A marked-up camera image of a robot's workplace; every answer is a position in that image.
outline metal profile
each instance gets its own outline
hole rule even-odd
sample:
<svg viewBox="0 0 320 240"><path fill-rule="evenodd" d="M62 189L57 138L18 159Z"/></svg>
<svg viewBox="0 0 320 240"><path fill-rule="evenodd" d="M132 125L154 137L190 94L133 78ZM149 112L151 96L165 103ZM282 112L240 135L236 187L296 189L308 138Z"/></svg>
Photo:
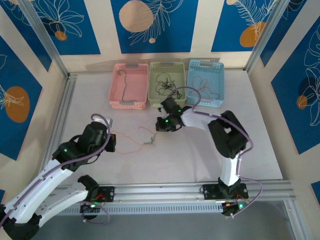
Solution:
<svg viewBox="0 0 320 240"><path fill-rule="evenodd" d="M184 203L184 204L111 204L103 206L110 215L145 215L145 214L196 214L221 213L221 203ZM58 214L58 216L81 215L80 205L72 205ZM87 212L85 215L104 215L104 212Z"/></svg>
<svg viewBox="0 0 320 240"><path fill-rule="evenodd" d="M304 217L302 216L299 207L297 206L297 201L286 200L284 201L285 209L288 214L293 234L296 239L299 240L309 240L312 239L309 231L307 230Z"/></svg>
<svg viewBox="0 0 320 240"><path fill-rule="evenodd" d="M44 49L49 54L50 58L56 63L56 66L61 72L61 74L65 77L65 79L67 79L69 75L67 68L64 65L62 59L60 58L60 54L56 46L50 38L45 26L41 22L36 10L32 6L32 3L28 0L17 0L17 2L19 3L19 8L21 9L25 18L28 20L36 36L42 43Z"/></svg>
<svg viewBox="0 0 320 240"><path fill-rule="evenodd" d="M290 0L278 0L270 14L270 17L256 42L252 53L246 63L244 70L250 74L252 67L256 63L256 61L260 58L260 55L265 48L269 38L271 37L272 33L274 32L280 18L282 17L283 12L286 10Z"/></svg>
<svg viewBox="0 0 320 240"><path fill-rule="evenodd" d="M203 184L216 182L186 182L166 184L113 184L115 187L113 203L108 204L185 204L222 203L225 200L205 200L200 193ZM251 200L260 190L257 183L245 182ZM287 201L296 199L292 185L287 180L263 180L263 192L258 201ZM58 186L52 194L66 189Z"/></svg>
<svg viewBox="0 0 320 240"><path fill-rule="evenodd" d="M48 144L44 151L41 166L39 168L39 173L51 159L52 153L58 148L59 144L62 141L71 100L76 87L76 80L77 76L71 75L64 85L63 92L60 97L60 102L57 107L56 117L53 122L53 127L48 140Z"/></svg>

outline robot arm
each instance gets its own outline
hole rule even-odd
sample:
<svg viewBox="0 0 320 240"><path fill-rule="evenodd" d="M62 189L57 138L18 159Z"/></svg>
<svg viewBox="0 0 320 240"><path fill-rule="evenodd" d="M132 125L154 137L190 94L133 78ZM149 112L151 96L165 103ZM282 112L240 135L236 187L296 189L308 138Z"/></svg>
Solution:
<svg viewBox="0 0 320 240"><path fill-rule="evenodd" d="M233 199L234 193L240 186L240 179L237 175L238 155L246 148L247 138L239 132L233 125L244 128L231 111L226 111L221 115L222 119L214 119L209 114L197 114L191 107L180 108L179 105L169 97L162 103L159 111L162 117L157 118L155 125L157 131L175 132L182 127L195 127L210 132L218 152L222 155L222 172L218 179L219 197L223 199Z"/></svg>
<svg viewBox="0 0 320 240"><path fill-rule="evenodd" d="M62 143L53 153L52 159L39 175L13 200L0 206L0 221L13 240L31 239L49 219L80 201L91 201L97 196L99 185L90 176L82 176L74 185L57 195L51 192L80 166L88 163L88 158L73 161L102 151L114 152L116 135L111 134L107 141L107 126L112 120L93 118L82 135Z"/></svg>

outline light green basket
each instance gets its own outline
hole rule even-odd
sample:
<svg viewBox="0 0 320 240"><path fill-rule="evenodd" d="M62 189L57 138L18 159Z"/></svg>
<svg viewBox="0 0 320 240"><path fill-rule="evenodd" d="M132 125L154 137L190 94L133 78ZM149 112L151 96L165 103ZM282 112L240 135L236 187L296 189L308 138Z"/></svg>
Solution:
<svg viewBox="0 0 320 240"><path fill-rule="evenodd" d="M165 100L170 89L163 87L163 83L173 83L176 88L185 87L186 75L185 65L183 62L151 62L149 67L149 91L148 100L151 107L161 107L161 102ZM186 104L187 94L186 89L179 89L178 95L173 95L174 100L180 107L184 107Z"/></svg>

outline blue basket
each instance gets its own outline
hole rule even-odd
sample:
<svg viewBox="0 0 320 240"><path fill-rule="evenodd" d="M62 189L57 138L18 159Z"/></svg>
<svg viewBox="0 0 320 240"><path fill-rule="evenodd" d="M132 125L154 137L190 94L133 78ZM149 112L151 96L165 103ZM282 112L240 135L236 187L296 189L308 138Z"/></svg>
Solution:
<svg viewBox="0 0 320 240"><path fill-rule="evenodd" d="M191 60L187 86L201 94L198 105L219 108L225 99L225 68L221 62ZM199 95L192 89L186 91L186 103L196 104Z"/></svg>

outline pink basket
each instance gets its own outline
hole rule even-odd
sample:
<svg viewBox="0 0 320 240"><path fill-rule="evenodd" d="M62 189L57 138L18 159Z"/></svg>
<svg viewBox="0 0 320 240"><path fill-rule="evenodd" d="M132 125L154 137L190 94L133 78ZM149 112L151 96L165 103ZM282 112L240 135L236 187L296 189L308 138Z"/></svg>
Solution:
<svg viewBox="0 0 320 240"><path fill-rule="evenodd" d="M114 65L109 103L114 109L145 109L148 97L148 64Z"/></svg>

